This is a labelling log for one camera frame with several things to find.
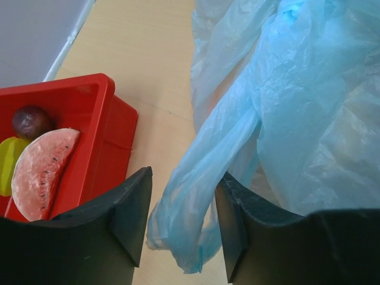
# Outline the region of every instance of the toy fruit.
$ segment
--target toy fruit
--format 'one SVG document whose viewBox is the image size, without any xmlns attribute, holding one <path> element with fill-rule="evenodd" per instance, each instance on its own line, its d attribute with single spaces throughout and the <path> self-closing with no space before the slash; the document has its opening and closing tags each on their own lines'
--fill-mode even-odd
<svg viewBox="0 0 380 285">
<path fill-rule="evenodd" d="M 26 140 L 34 140 L 54 129 L 54 123 L 43 109 L 25 106 L 18 109 L 12 119 L 14 132 Z"/>
<path fill-rule="evenodd" d="M 48 217 L 59 178 L 79 136 L 75 129 L 50 131 L 21 154 L 12 178 L 12 197 L 27 220 Z"/>
<path fill-rule="evenodd" d="M 16 162 L 28 145 L 22 138 L 7 138 L 0 144 L 0 195 L 12 194 L 11 181 Z"/>
</svg>

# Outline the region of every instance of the red plastic tray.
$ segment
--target red plastic tray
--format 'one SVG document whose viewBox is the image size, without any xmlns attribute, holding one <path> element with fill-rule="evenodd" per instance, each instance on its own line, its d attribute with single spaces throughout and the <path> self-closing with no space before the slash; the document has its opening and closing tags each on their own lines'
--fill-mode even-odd
<svg viewBox="0 0 380 285">
<path fill-rule="evenodd" d="M 61 176 L 50 218 L 125 179 L 138 116 L 114 93 L 115 83 L 104 74 L 0 89 L 0 141 L 15 136 L 12 117 L 25 105 L 46 110 L 57 128 L 81 132 Z M 9 197 L 0 196 L 0 216 L 27 221 Z"/>
</svg>

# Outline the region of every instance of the dark purple fruit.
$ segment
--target dark purple fruit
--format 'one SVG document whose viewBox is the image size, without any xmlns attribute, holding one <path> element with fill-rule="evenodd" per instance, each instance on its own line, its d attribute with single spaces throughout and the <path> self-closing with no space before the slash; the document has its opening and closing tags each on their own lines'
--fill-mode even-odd
<svg viewBox="0 0 380 285">
<path fill-rule="evenodd" d="M 18 109 L 13 115 L 12 126 L 14 132 L 26 140 L 34 140 L 54 129 L 54 123 L 48 113 L 36 106 Z"/>
</svg>

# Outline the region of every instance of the beige table surface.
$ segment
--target beige table surface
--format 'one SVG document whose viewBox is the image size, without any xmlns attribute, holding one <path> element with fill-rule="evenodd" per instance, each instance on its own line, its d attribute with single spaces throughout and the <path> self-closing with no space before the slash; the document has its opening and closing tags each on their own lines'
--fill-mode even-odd
<svg viewBox="0 0 380 285">
<path fill-rule="evenodd" d="M 153 168 L 151 209 L 195 132 L 190 101 L 194 0 L 98 0 L 57 78 L 102 72 L 140 114 L 128 175 Z M 133 285 L 225 285 L 223 254 L 184 275 L 170 252 L 142 250 Z"/>
</svg>

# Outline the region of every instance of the watermelon slice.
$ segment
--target watermelon slice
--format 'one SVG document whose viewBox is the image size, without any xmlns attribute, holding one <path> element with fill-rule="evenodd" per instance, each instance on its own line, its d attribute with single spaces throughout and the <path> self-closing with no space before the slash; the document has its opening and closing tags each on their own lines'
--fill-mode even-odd
<svg viewBox="0 0 380 285">
<path fill-rule="evenodd" d="M 29 221 L 46 219 L 62 170 L 80 132 L 57 129 L 29 144 L 18 159 L 12 177 L 12 197 L 20 213 Z"/>
</svg>

